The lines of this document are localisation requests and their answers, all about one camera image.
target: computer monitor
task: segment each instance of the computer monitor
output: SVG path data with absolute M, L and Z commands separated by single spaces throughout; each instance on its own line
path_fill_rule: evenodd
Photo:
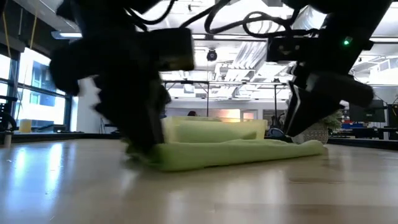
M 386 122 L 384 102 L 373 100 L 367 108 L 349 104 L 349 119 L 357 122 Z

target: person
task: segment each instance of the person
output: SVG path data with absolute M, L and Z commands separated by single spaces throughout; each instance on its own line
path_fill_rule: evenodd
M 187 116 L 198 116 L 196 111 L 189 111 Z

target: potted plant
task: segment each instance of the potted plant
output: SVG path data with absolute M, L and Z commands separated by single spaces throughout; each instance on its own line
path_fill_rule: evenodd
M 297 144 L 304 143 L 309 140 L 318 140 L 326 144 L 329 139 L 329 129 L 336 130 L 341 128 L 341 120 L 343 113 L 341 110 L 321 119 L 319 122 L 313 124 L 299 135 L 292 137 L 292 141 Z

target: folded cloth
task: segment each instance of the folded cloth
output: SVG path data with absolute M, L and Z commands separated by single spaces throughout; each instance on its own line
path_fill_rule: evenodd
M 143 157 L 129 147 L 127 152 L 146 164 L 163 171 L 203 169 L 212 166 L 227 166 L 248 162 L 290 159 L 315 156 L 325 150 L 319 141 L 291 144 L 278 140 L 232 140 L 217 143 L 171 142 L 158 144 L 154 155 Z

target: table surface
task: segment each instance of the table surface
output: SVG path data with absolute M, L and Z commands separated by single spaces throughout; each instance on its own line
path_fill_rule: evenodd
M 113 140 L 0 149 L 0 223 L 398 223 L 398 153 L 160 173 Z

